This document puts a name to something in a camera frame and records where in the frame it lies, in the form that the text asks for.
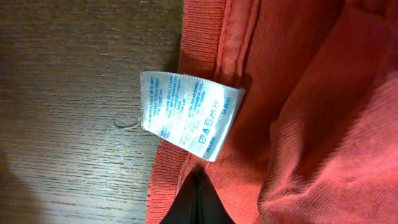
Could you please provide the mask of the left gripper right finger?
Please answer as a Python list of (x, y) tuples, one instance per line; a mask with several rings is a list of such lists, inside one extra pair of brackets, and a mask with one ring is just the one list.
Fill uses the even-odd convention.
[(206, 174), (198, 176), (198, 223), (234, 224)]

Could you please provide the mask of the orange soccer t-shirt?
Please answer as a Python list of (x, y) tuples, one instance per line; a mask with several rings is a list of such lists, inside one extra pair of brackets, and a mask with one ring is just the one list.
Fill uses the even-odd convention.
[(206, 174), (235, 223), (397, 222), (397, 1), (185, 1), (178, 72), (242, 103), (216, 161), (161, 141), (146, 223)]

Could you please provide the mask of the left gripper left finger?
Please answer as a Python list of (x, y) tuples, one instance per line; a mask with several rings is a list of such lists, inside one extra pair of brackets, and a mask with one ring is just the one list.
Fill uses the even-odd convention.
[(189, 174), (160, 224), (194, 224), (196, 222), (197, 178), (195, 174)]

